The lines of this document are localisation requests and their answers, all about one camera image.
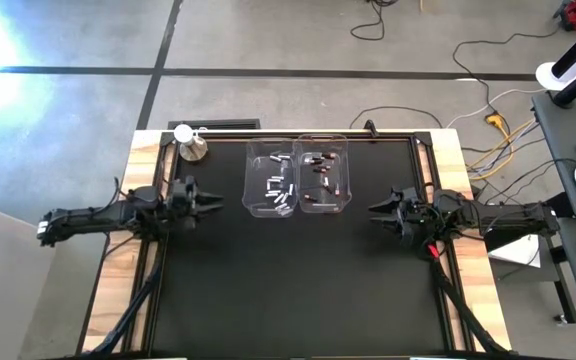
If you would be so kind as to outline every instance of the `clear plastic bin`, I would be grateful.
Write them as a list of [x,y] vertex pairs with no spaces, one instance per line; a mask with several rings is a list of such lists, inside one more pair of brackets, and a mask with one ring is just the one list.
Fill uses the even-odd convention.
[[[298,163],[298,194],[301,210],[306,213],[341,212],[352,199],[346,137],[326,134],[302,135],[295,142],[295,154]],[[323,159],[321,164],[309,162],[321,159],[324,155],[332,159]]]
[[[273,157],[282,158],[280,162]],[[272,177],[283,177],[277,182],[269,182]],[[278,196],[267,197],[270,191],[279,191],[286,196],[282,201]],[[242,203],[254,217],[285,218],[293,214],[297,205],[297,182],[293,141],[283,138],[252,139],[246,145],[246,182]]]

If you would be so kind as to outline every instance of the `concrete floor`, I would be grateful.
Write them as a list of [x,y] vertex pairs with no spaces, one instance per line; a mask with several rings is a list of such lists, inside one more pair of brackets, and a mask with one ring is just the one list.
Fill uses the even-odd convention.
[[[351,27],[374,21],[360,0],[186,0],[166,66],[459,72],[451,59],[457,43],[505,40],[513,32],[548,33],[555,28],[550,16],[559,1],[424,3],[423,14],[413,0],[384,9],[385,40],[365,42],[348,34]],[[172,4],[0,0],[0,66],[152,67]],[[576,34],[560,32],[504,46],[464,47],[458,56],[473,71],[531,73],[575,39]],[[149,80],[0,74],[0,211],[34,224],[53,207],[105,203],[112,177],[122,176]],[[539,88],[533,82],[504,81],[490,87],[493,95]],[[495,106],[514,128],[531,118],[529,98],[512,94]],[[266,129],[346,128],[359,111],[380,105],[418,107],[447,124],[484,104],[483,87],[470,81],[164,77],[147,127],[164,129],[180,119],[260,118]],[[435,126],[423,115],[398,110],[376,111],[368,118],[378,127]],[[455,127],[464,146],[499,141],[480,117]],[[523,141],[541,136],[536,130]],[[506,186],[550,159],[545,144],[532,149],[531,156],[524,152],[494,176],[493,184]],[[476,154],[465,158],[472,161]],[[559,191],[551,171],[517,200],[544,199]],[[45,251],[54,251],[55,260],[28,324],[22,358],[75,350],[102,242],[78,237]],[[576,325],[562,328],[550,320],[561,311],[552,284],[500,283],[498,290],[515,350],[576,359]],[[571,291],[576,302],[574,286]],[[0,339],[0,346],[6,343]]]

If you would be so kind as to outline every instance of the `white cable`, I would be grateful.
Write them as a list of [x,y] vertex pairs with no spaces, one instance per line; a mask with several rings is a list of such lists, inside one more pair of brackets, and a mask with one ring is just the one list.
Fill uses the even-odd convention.
[[[490,100],[490,104],[492,104],[493,102],[495,102],[495,100],[501,98],[502,96],[508,95],[510,93],[514,93],[514,92],[520,92],[523,94],[536,94],[542,91],[546,91],[546,89],[539,89],[539,90],[520,90],[520,89],[511,89],[508,91],[504,91],[501,94],[495,96],[492,100]],[[488,109],[488,104],[486,104],[484,107],[482,107],[481,109],[475,111],[475,112],[471,112],[470,114],[466,114],[466,115],[459,115],[456,118],[452,119],[451,122],[448,123],[448,125],[446,125],[446,129],[450,128],[452,126],[452,124],[455,123],[455,121],[459,120],[459,119],[465,119],[467,117],[471,117],[471,116],[475,116],[477,114],[479,114],[480,112],[484,111]]]
[[[519,135],[517,135],[516,138],[512,139],[510,141],[510,146],[512,146],[515,142],[517,142],[519,139],[521,139],[522,136],[524,136],[524,134],[526,134],[528,132],[528,130],[530,130],[530,127],[536,122],[536,120],[533,120],[530,124],[528,124],[528,126],[526,126],[520,133]],[[482,172],[484,171],[488,171],[490,170],[493,166],[494,163],[497,161],[497,158],[495,157],[494,159],[492,159],[488,164],[484,165],[481,169],[476,170],[477,171],[477,175],[478,176],[483,176]]]

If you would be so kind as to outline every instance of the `wooden table frame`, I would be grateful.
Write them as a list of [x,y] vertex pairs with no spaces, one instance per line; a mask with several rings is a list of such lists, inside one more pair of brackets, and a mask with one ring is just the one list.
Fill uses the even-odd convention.
[[[367,130],[211,130],[210,133],[236,134],[237,132],[250,134],[251,132],[314,132],[314,133],[365,133]],[[452,189],[463,193],[466,197],[472,198],[470,182],[466,173],[463,156],[457,132],[453,129],[424,129],[424,130],[380,130],[380,133],[411,133],[415,131],[429,132],[432,137],[433,154],[426,154],[426,148],[420,146],[419,154],[421,159],[424,182],[432,182],[429,156],[434,157],[436,169],[441,187]],[[123,192],[135,189],[140,186],[153,185],[155,175],[169,179],[171,169],[176,161],[171,154],[174,151],[162,152],[160,158],[160,141],[162,134],[170,131],[141,130],[136,131],[130,148],[130,156],[121,186]],[[162,193],[167,192],[165,182]],[[427,188],[428,198],[432,199],[432,187]],[[107,247],[115,246],[130,236],[126,232],[112,233]],[[135,283],[135,279],[142,276],[135,276],[141,272],[144,276],[149,273],[154,262],[154,255],[157,251],[156,243],[145,243],[139,240],[131,241],[118,249],[108,259],[102,263],[97,287],[93,291],[91,299],[91,310],[88,321],[82,331],[80,349],[91,350],[97,346],[113,328],[117,320],[128,306],[134,292],[141,284]],[[458,279],[461,280],[463,296],[469,308],[481,322],[483,327],[492,337],[506,349],[510,349],[510,341],[506,331],[501,306],[497,296],[494,278],[488,260],[486,247],[482,241],[468,238],[461,238],[454,241],[454,262],[458,270]],[[442,258],[444,270],[450,276],[451,267],[449,261],[444,256]],[[466,343],[470,337],[464,339],[462,336],[462,322],[459,315],[450,302],[448,310],[452,328],[453,340],[457,350],[467,349]],[[148,309],[148,300],[140,309],[134,322],[132,339],[122,339],[115,351],[128,351],[142,349],[142,342],[145,328],[145,318]],[[476,350],[483,349],[474,340]]]

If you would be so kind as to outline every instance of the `yellow cable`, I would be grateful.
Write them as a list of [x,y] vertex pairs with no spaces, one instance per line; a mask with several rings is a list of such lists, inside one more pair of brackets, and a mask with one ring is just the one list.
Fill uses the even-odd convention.
[[510,145],[510,156],[503,163],[501,163],[501,165],[497,166],[496,168],[494,168],[490,172],[488,172],[484,175],[481,175],[481,176],[472,177],[472,178],[470,178],[470,180],[483,180],[483,179],[486,179],[490,176],[493,176],[497,171],[501,170],[501,168],[508,165],[508,163],[512,160],[512,158],[514,156],[513,152],[515,151],[515,149],[512,147],[512,141],[510,140],[510,136],[506,133],[506,131],[504,129],[500,128],[499,130],[501,130],[502,134],[504,134],[505,138],[508,140],[508,145]]
[[525,123],[521,124],[517,129],[515,129],[515,131],[511,132],[510,135],[506,136],[503,140],[501,140],[501,142],[499,142],[499,144],[495,145],[495,147],[492,150],[490,150],[489,152],[482,155],[474,163],[467,165],[467,167],[473,168],[475,165],[484,161],[484,159],[486,159],[488,156],[492,155],[495,151],[499,150],[502,146],[504,146],[504,144],[506,144],[508,141],[510,141],[513,136],[517,135],[518,132],[523,130],[526,126],[530,125],[533,121],[534,121],[534,119],[530,119],[530,120],[526,121]]

